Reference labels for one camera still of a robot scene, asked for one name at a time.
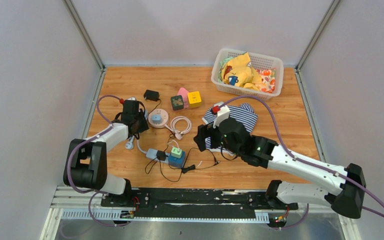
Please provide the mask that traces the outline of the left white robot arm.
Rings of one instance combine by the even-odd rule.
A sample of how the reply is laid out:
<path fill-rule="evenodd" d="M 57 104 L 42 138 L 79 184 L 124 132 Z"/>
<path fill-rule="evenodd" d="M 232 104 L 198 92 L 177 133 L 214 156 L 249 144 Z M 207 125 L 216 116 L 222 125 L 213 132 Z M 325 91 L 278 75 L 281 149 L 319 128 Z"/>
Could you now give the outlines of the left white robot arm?
<path fill-rule="evenodd" d="M 122 111 L 101 132 L 86 139 L 73 139 L 68 148 L 63 182 L 81 194 L 96 191 L 114 196 L 120 206 L 133 201 L 131 182 L 108 173 L 107 154 L 119 143 L 139 139 L 149 129 L 142 102 L 120 100 Z"/>

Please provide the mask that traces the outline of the yellow power adapter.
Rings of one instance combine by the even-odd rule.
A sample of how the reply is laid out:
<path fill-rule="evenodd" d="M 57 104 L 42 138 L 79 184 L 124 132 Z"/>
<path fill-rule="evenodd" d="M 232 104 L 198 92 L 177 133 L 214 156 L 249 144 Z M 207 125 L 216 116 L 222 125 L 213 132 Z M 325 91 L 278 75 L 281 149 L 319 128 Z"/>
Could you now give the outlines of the yellow power adapter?
<path fill-rule="evenodd" d="M 202 105 L 202 98 L 199 91 L 188 92 L 187 100 L 189 108 L 197 108 Z"/>

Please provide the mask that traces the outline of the pink triangular power strip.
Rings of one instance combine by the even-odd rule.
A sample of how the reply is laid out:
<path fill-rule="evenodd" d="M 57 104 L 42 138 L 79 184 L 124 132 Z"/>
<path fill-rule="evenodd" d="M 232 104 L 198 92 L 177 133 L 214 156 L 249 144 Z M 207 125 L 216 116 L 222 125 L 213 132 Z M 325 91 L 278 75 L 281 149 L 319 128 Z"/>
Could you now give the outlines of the pink triangular power strip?
<path fill-rule="evenodd" d="M 181 87 L 178 90 L 178 93 L 177 93 L 179 96 L 182 96 L 184 109 L 188 109 L 189 108 L 188 93 L 189 93 L 189 91 L 186 90 L 184 87 Z"/>

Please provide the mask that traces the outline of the light blue small charger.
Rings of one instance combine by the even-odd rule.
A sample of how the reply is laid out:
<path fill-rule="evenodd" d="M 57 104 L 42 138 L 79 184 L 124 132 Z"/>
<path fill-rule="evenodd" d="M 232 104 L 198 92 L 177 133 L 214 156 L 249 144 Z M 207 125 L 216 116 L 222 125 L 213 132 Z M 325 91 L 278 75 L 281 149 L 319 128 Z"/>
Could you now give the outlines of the light blue small charger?
<path fill-rule="evenodd" d="M 160 114 L 154 114 L 151 116 L 151 122 L 154 124 L 161 124 L 162 123 L 162 117 Z"/>

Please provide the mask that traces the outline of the blue cube charger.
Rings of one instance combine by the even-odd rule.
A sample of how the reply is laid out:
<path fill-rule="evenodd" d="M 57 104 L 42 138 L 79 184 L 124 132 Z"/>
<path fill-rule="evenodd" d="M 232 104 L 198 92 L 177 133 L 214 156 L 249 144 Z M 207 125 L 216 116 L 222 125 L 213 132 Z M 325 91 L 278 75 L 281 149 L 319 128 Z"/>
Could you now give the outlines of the blue cube charger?
<path fill-rule="evenodd" d="M 172 154 L 170 154 L 169 157 L 168 157 L 168 164 L 171 167 L 181 169 L 184 166 L 185 158 L 186 158 L 185 151 L 182 151 L 182 154 L 181 154 L 180 157 L 175 157 Z"/>

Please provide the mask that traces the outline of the black adapter with cable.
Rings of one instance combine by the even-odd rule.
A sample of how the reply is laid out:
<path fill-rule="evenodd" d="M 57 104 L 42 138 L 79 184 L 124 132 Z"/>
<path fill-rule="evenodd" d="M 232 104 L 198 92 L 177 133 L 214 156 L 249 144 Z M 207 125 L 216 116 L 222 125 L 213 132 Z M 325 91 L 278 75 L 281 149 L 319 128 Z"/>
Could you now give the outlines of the black adapter with cable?
<path fill-rule="evenodd" d="M 180 139 L 182 138 L 183 135 L 187 134 L 188 132 L 190 132 L 192 130 L 192 123 L 190 120 L 187 120 L 187 128 L 182 130 L 182 131 L 179 131 L 178 129 L 175 128 L 176 126 L 176 121 L 173 120 L 171 121 L 170 125 L 166 125 L 165 127 L 170 131 L 170 135 L 169 135 L 169 139 L 167 141 L 167 145 L 166 145 L 166 148 L 164 150 L 158 150 L 157 152 L 157 158 L 159 160 L 164 160 L 165 157 L 166 157 L 166 154 L 165 153 L 169 153 L 171 154 L 171 150 L 172 150 L 172 147 L 177 147 L 177 148 L 180 148 L 179 146 L 179 143 L 176 141 L 176 139 Z M 148 150 L 144 150 L 142 147 L 141 147 L 141 142 L 140 140 L 137 140 L 137 148 L 138 150 L 143 153 L 144 155 L 146 155 L 147 151 Z M 179 170 L 179 175 L 178 175 L 178 178 L 176 180 L 174 179 L 170 179 L 168 177 L 166 177 L 166 175 L 164 174 L 163 172 L 163 164 L 164 163 L 161 163 L 160 161 L 157 162 L 157 161 L 153 161 L 153 160 L 150 160 L 147 165 L 145 166 L 144 168 L 144 171 L 145 173 L 148 175 L 151 173 L 152 169 L 154 168 L 155 164 L 158 164 L 159 165 L 159 170 L 160 170 L 160 173 L 161 175 L 169 182 L 172 182 L 172 183 L 177 183 L 180 181 L 182 175 L 186 174 L 187 172 L 190 172 L 190 171 L 194 171 L 194 170 L 205 170 L 205 169 L 209 169 L 209 168 L 212 168 L 212 167 L 215 167 L 217 166 L 220 161 L 217 160 L 216 156 L 214 154 L 212 154 L 212 158 L 213 158 L 213 164 L 211 166 L 208 166 L 208 167 L 201 167 L 199 168 L 198 165 L 195 165 L 195 164 L 192 164 L 192 165 L 189 165 L 187 166 L 186 163 L 187 163 L 187 160 L 190 156 L 190 153 L 191 151 L 193 150 L 193 148 L 190 148 L 187 152 L 185 152 L 185 161 L 184 161 L 184 165 L 183 165 L 183 168 L 175 168 L 175 167 L 172 167 L 170 166 L 169 164 L 168 167 L 172 170 Z"/>

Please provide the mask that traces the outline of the dark green cube charger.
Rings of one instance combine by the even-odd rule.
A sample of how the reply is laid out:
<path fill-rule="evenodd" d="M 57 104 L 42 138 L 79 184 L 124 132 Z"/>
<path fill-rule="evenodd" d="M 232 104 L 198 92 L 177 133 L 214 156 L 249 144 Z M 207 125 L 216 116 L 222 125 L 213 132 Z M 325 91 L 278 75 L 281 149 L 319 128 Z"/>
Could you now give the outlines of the dark green cube charger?
<path fill-rule="evenodd" d="M 175 95 L 170 98 L 170 104 L 173 111 L 180 111 L 185 108 L 183 97 L 181 95 Z"/>

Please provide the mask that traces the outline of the light blue power strip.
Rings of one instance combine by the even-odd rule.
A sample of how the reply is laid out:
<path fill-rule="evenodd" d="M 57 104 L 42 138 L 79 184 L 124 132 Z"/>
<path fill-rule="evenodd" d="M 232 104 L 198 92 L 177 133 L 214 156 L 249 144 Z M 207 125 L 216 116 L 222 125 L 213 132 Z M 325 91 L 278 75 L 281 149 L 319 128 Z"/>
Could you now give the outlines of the light blue power strip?
<path fill-rule="evenodd" d="M 165 153 L 166 157 L 164 160 L 159 160 L 157 157 L 158 150 L 149 148 L 146 153 L 146 157 L 150 160 L 153 160 L 155 162 L 161 162 L 162 164 L 168 164 L 169 163 L 169 156 L 170 154 L 168 152 Z"/>

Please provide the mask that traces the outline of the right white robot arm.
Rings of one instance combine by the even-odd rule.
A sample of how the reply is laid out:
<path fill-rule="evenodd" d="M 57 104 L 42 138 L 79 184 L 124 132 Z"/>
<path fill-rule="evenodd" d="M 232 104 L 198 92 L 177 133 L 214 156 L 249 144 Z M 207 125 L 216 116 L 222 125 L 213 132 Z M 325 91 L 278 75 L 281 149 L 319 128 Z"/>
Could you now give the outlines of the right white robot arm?
<path fill-rule="evenodd" d="M 272 209 L 304 203 L 330 207 L 350 219 L 359 219 L 362 215 L 366 181 L 363 169 L 357 164 L 328 164 L 292 152 L 275 140 L 250 134 L 242 123 L 231 117 L 219 126 L 199 125 L 193 140 L 201 152 L 206 150 L 206 139 L 212 148 L 228 150 L 248 165 L 286 172 L 309 182 L 271 181 L 265 201 Z"/>

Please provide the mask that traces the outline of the pink round power strip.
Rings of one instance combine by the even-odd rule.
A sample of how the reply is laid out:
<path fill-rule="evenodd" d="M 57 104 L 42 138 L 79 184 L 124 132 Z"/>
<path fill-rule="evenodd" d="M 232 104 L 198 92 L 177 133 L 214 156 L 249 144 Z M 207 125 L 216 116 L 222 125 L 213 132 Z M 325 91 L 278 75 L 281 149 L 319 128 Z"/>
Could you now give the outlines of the pink round power strip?
<path fill-rule="evenodd" d="M 151 127 L 161 129 L 165 128 L 169 121 L 169 114 L 162 108 L 151 111 L 148 115 L 148 123 Z"/>

